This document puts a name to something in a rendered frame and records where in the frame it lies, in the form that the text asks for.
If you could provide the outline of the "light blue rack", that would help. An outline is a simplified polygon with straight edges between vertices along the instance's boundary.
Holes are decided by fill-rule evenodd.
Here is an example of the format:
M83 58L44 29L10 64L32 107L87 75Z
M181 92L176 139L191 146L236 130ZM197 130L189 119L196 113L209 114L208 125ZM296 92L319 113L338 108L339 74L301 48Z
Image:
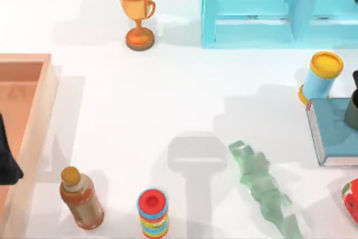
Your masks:
M201 0L206 48L358 48L358 0Z

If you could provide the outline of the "orange trophy cup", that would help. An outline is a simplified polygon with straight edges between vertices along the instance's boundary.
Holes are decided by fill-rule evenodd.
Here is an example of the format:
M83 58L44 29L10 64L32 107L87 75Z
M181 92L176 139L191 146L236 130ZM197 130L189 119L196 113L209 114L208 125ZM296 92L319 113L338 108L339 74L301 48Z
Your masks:
M135 22L135 27L125 36L128 48L144 51L154 44L154 33L143 27L142 21L151 18L156 11L156 3L152 0L120 0L122 9L128 18Z

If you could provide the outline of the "clear green glass bottle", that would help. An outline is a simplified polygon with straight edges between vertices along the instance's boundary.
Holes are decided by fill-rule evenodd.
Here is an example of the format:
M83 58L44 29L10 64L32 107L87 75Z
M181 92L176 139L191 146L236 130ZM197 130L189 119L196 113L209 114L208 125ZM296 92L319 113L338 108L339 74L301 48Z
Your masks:
M284 239L305 239L291 199L279 189L270 174L270 162L263 152L255 152L239 140L229 145L240 171L240 182L249 188L251 196L260 204L263 218L271 222Z

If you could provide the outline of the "brown bottle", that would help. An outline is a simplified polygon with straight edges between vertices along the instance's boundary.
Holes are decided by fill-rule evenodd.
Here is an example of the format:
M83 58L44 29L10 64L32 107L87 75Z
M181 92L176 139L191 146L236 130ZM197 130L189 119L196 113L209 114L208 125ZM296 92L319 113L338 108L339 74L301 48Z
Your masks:
M61 172L60 196L78 226L93 230L102 224L104 209L97 197L93 181L73 166Z

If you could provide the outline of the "blue can with yellow lid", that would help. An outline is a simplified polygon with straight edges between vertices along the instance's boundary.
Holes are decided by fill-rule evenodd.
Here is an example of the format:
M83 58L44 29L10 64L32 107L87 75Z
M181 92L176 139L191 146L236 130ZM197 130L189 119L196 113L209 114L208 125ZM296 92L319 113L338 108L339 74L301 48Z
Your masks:
M310 61L310 67L298 96L307 105L310 99L322 99L329 96L335 79L344 68L343 60L330 51L316 52Z

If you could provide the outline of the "salmon shallow box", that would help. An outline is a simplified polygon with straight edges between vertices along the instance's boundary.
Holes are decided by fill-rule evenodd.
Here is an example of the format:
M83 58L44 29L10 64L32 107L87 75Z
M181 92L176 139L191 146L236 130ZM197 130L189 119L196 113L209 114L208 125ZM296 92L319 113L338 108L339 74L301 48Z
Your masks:
M0 53L0 113L10 149L24 172L0 186L0 239L24 239L39 157L58 88L50 54Z

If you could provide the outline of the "teal book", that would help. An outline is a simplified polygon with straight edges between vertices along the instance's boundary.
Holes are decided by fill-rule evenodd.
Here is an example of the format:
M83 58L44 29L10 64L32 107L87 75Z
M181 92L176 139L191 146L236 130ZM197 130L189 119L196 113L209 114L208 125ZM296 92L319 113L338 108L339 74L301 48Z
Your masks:
M358 166L358 131L345 122L349 98L311 99L306 107L320 166Z

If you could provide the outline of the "dark grey cup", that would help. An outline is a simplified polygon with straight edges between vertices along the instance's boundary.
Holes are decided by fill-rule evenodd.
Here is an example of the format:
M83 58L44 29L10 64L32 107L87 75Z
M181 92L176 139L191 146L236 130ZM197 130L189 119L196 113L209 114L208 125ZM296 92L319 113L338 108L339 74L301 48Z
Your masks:
M352 76L355 82L356 89L351 95L345 112L345 123L350 128L358 131L358 70L355 70Z

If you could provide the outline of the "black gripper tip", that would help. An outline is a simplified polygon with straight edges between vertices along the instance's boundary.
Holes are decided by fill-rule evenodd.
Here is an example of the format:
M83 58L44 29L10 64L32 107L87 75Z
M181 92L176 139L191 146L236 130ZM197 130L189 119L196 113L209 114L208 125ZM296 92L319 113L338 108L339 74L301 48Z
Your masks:
M11 153L3 116L0 113L0 185L15 185L23 176L23 171Z

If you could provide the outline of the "red and green can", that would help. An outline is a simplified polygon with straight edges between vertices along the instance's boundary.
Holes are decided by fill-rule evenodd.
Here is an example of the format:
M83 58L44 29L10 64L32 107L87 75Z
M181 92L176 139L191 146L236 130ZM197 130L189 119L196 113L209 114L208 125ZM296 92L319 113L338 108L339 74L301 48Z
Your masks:
M347 183L342 189L342 201L350 217L358 224L358 179Z

